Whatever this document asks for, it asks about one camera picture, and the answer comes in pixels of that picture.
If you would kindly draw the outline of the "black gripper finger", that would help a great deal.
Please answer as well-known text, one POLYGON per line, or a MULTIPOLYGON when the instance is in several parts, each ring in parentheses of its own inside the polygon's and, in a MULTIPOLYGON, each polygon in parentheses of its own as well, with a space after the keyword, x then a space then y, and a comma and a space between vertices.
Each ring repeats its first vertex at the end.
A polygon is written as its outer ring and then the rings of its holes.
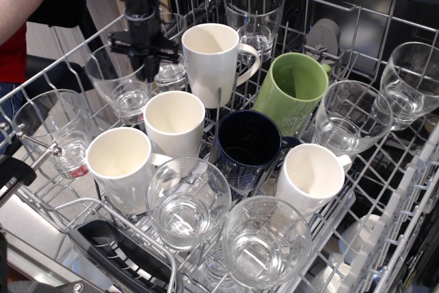
POLYGON ((156 56, 146 56, 144 57, 143 61, 144 81, 147 83, 152 83, 160 68, 160 58, 157 58, 156 56))
POLYGON ((131 66, 136 75, 143 75, 144 60, 138 49, 130 49, 128 51, 131 66))

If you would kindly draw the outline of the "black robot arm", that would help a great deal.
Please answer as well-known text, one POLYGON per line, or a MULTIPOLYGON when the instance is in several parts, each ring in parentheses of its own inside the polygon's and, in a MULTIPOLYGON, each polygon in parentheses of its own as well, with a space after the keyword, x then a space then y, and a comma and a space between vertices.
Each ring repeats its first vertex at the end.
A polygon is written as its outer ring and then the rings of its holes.
POLYGON ((162 31, 159 0, 122 1, 128 29, 109 33, 110 50, 127 55, 137 76, 152 83, 162 60, 177 61, 178 46, 162 31))

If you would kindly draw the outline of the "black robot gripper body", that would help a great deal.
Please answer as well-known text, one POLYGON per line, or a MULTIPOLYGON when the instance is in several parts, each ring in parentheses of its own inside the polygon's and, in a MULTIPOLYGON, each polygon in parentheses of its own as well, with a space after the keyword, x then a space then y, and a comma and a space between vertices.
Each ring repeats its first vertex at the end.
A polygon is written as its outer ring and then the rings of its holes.
POLYGON ((142 62, 177 62, 178 45, 162 32, 161 12, 154 8, 150 14, 134 14, 127 10, 123 18, 127 30, 111 32, 110 50, 142 62))

